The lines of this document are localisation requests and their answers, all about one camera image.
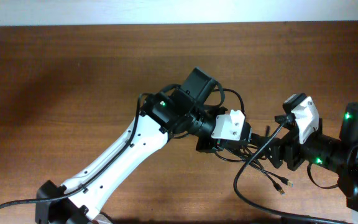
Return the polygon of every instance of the black wire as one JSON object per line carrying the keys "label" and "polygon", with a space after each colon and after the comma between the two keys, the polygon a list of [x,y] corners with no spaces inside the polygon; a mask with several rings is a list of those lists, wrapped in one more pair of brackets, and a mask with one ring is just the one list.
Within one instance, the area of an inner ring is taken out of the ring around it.
{"label": "black wire", "polygon": [[182,134],[181,136],[173,137],[173,139],[183,139],[187,137],[190,133]]}
{"label": "black wire", "polygon": [[167,85],[166,87],[162,88],[160,91],[163,93],[166,93],[170,90],[173,90],[176,87],[180,87],[180,85],[179,84],[170,84],[170,85]]}
{"label": "black wire", "polygon": [[[218,158],[222,159],[223,161],[227,161],[227,162],[246,162],[246,160],[244,160],[244,159],[241,159],[241,160],[228,159],[228,158],[226,158],[226,157],[223,157],[223,156],[219,155],[218,152],[216,152],[216,151],[215,151],[214,153],[215,153],[215,156],[217,156]],[[264,174],[270,174],[270,175],[272,175],[272,176],[274,176],[274,177],[276,177],[276,178],[278,178],[278,179],[282,178],[282,176],[279,176],[279,175],[277,175],[277,174],[275,174],[275,173],[273,173],[273,172],[270,172],[270,171],[268,171],[268,170],[265,170],[264,167],[263,167],[261,164],[253,164],[253,163],[251,163],[250,166],[251,166],[252,168],[258,170],[258,171],[263,172]]]}
{"label": "black wire", "polygon": [[257,156],[270,144],[270,142],[273,140],[273,138],[278,134],[278,132],[284,127],[284,124],[281,124],[275,131],[274,133],[271,135],[271,137],[267,140],[267,142],[258,150],[256,151],[252,157],[250,159],[247,160],[247,162],[240,168],[239,172],[237,173],[236,177],[234,178],[234,181],[233,181],[233,188],[234,188],[234,191],[235,193],[237,194],[237,196],[243,200],[245,203],[255,207],[255,208],[258,208],[259,210],[261,211],[264,211],[264,212],[268,212],[268,213],[271,213],[273,215],[279,215],[281,217],[285,217],[285,218],[291,218],[291,219],[295,219],[295,220],[298,220],[298,221],[304,221],[304,222],[312,222],[312,223],[315,223],[315,222],[322,222],[322,223],[331,223],[331,224],[348,224],[346,222],[340,222],[340,221],[336,221],[336,220],[329,220],[329,219],[325,219],[325,218],[315,218],[315,217],[310,217],[310,216],[307,216],[307,215],[297,215],[297,214],[292,214],[292,213],[287,213],[287,212],[281,212],[281,211],[278,211],[278,210],[274,210],[274,209],[271,209],[271,208],[267,208],[267,207],[264,207],[264,206],[261,206],[261,205],[258,205],[250,200],[248,200],[247,198],[245,198],[239,191],[239,189],[237,188],[237,182],[239,180],[239,177],[241,176],[242,172],[244,171],[244,169],[255,159],[257,158]]}
{"label": "black wire", "polygon": [[[245,151],[246,151],[246,150],[248,150],[249,153],[252,154],[252,152],[249,150],[249,147],[248,147],[248,146],[245,147],[245,148],[243,148],[242,150],[244,151],[244,154],[245,154]],[[266,156],[262,156],[262,157],[258,158],[258,160],[266,160],[266,159],[267,159]]]}
{"label": "black wire", "polygon": [[251,149],[259,149],[258,147],[256,146],[250,146],[250,145],[247,145],[248,148],[251,148]]}
{"label": "black wire", "polygon": [[[244,150],[244,154],[247,155],[247,157],[251,157],[251,156],[252,156],[252,152],[251,152],[251,150],[249,150],[248,147],[244,147],[243,150]],[[260,160],[266,160],[266,157],[265,157],[265,158],[260,157],[260,158],[258,158],[258,159],[255,160],[255,161],[257,161],[257,162],[260,164],[259,159],[260,159]]]}
{"label": "black wire", "polygon": [[254,168],[259,170],[259,171],[261,171],[263,174],[265,174],[265,176],[272,182],[273,185],[277,184],[277,182],[274,181],[274,179],[271,176],[269,176],[266,172],[264,172],[265,170],[262,170],[262,169],[259,169],[259,168],[256,168],[256,167],[254,167]]}
{"label": "black wire", "polygon": [[312,183],[314,183],[315,186],[317,186],[317,187],[319,187],[319,188],[321,188],[321,189],[324,189],[324,190],[335,189],[335,188],[338,187],[338,184],[334,184],[334,185],[329,186],[329,187],[322,187],[322,186],[318,185],[318,184],[314,181],[313,176],[311,175],[311,166],[312,166],[312,165],[313,165],[313,163],[310,162],[309,165],[308,165],[307,171],[308,171],[308,176],[309,176],[310,181],[311,181]]}
{"label": "black wire", "polygon": [[134,121],[134,127],[132,130],[132,134],[129,137],[128,141],[126,142],[126,144],[124,145],[124,147],[122,147],[122,149],[106,164],[102,167],[101,170],[99,170],[99,172],[97,172],[92,178],[90,178],[87,182],[85,182],[85,184],[83,184],[81,187],[78,187],[77,189],[73,190],[72,192],[62,195],[60,197],[54,197],[54,198],[36,198],[36,199],[23,199],[23,200],[14,200],[14,201],[10,201],[10,202],[5,202],[0,204],[0,209],[2,208],[6,208],[9,206],[13,206],[13,205],[22,205],[22,204],[30,204],[30,203],[42,203],[42,202],[54,202],[57,200],[62,200],[68,197],[73,196],[74,194],[77,194],[78,192],[81,192],[83,189],[85,189],[87,186],[89,186],[89,184],[91,184],[95,179],[97,179],[104,171],[106,171],[106,169],[128,148],[128,146],[130,146],[132,144],[132,140],[135,136],[135,132],[136,132],[136,128],[137,128],[137,123],[139,121],[139,113],[140,113],[140,102],[142,100],[142,97],[145,95],[149,95],[148,93],[143,93],[139,95],[139,99],[137,100],[137,105],[136,105],[136,115],[135,115],[135,121]]}
{"label": "black wire", "polygon": [[228,88],[223,88],[223,91],[229,91],[229,92],[231,92],[231,93],[236,94],[236,96],[238,97],[238,99],[239,99],[239,101],[240,101],[241,112],[242,112],[244,115],[246,115],[246,110],[245,110],[245,108],[244,108],[244,102],[242,101],[241,95],[240,95],[238,92],[236,92],[236,91],[234,91],[234,90],[231,90],[231,89],[228,89]]}
{"label": "black wire", "polygon": [[221,102],[218,104],[218,105],[203,105],[203,109],[204,110],[214,110],[214,109],[218,109],[220,106],[222,106],[223,102],[224,102],[224,99],[225,99],[225,96],[224,96],[224,90],[222,88],[222,85],[220,83],[217,83],[216,84],[218,86],[218,89],[217,91],[220,92],[221,94]]}
{"label": "black wire", "polygon": [[[250,155],[247,155],[247,154],[243,154],[243,153],[235,153],[232,149],[230,148],[227,148],[226,149],[227,151],[229,151],[231,154],[239,157],[240,159],[242,159],[244,162],[246,161],[247,158],[249,158]],[[259,166],[261,169],[263,169],[264,167],[261,165],[261,163],[258,161],[258,160],[255,160],[255,161],[252,161],[252,164],[255,164],[257,166]]]}

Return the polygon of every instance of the white plastic mount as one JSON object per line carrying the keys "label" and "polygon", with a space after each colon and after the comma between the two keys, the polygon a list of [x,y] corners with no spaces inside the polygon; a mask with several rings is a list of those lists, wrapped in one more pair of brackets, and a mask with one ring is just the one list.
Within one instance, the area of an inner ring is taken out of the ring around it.
{"label": "white plastic mount", "polygon": [[246,117],[239,110],[231,110],[230,114],[218,115],[216,117],[216,125],[212,133],[212,138],[240,140],[245,119]]}
{"label": "white plastic mount", "polygon": [[[124,134],[107,148],[87,168],[74,177],[64,181],[67,189],[65,194],[77,189],[92,178],[106,163],[110,161],[125,145],[132,134],[134,121],[125,130]],[[97,179],[89,186],[87,191],[81,191],[69,199],[78,207],[85,205],[89,211],[86,216],[93,220],[100,213],[103,205],[118,185],[149,155],[161,149],[168,141],[168,134],[159,131],[160,125],[149,116],[139,116],[135,136],[129,146]]]}
{"label": "white plastic mount", "polygon": [[299,128],[299,143],[306,142],[311,133],[318,130],[319,114],[310,96],[304,99],[291,112]]}

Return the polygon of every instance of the green led light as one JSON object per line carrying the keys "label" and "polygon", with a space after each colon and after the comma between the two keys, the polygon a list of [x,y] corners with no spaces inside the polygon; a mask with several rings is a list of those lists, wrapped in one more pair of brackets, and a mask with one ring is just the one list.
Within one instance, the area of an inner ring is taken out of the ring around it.
{"label": "green led light", "polygon": [[352,115],[349,114],[349,113],[346,113],[346,114],[345,114],[345,119],[349,119],[349,118],[352,118]]}

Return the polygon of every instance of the white bracket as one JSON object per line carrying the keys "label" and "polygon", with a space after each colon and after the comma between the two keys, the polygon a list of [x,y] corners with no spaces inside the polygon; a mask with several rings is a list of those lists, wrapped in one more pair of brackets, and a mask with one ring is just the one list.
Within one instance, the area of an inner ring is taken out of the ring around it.
{"label": "white bracket", "polygon": [[319,114],[310,96],[304,99],[291,112],[299,128],[299,143],[306,142],[311,133],[318,130]]}
{"label": "white bracket", "polygon": [[231,110],[230,114],[218,115],[216,117],[216,125],[212,133],[212,138],[240,140],[245,119],[246,117],[239,110]]}

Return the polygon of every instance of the wood grain surface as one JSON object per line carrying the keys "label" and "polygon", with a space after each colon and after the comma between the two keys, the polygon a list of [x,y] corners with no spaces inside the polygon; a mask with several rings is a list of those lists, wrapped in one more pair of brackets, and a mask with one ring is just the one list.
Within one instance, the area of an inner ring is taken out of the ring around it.
{"label": "wood grain surface", "polygon": [[[345,106],[358,101],[358,22],[0,27],[0,203],[33,198],[46,180],[60,184],[82,170],[128,127],[139,93],[182,83],[195,66],[242,95],[254,132],[274,128],[282,103],[305,92],[324,134],[337,138]],[[239,108],[230,93],[224,105]],[[240,164],[198,153],[196,142],[172,140],[151,155],[103,211],[161,222],[276,218],[235,195]],[[351,221],[341,191],[314,186],[306,164],[296,172],[264,165],[294,188],[280,196],[246,170],[239,189],[254,202]],[[313,174],[321,185],[337,179],[319,167]],[[0,210],[0,223],[33,223],[34,208]]]}

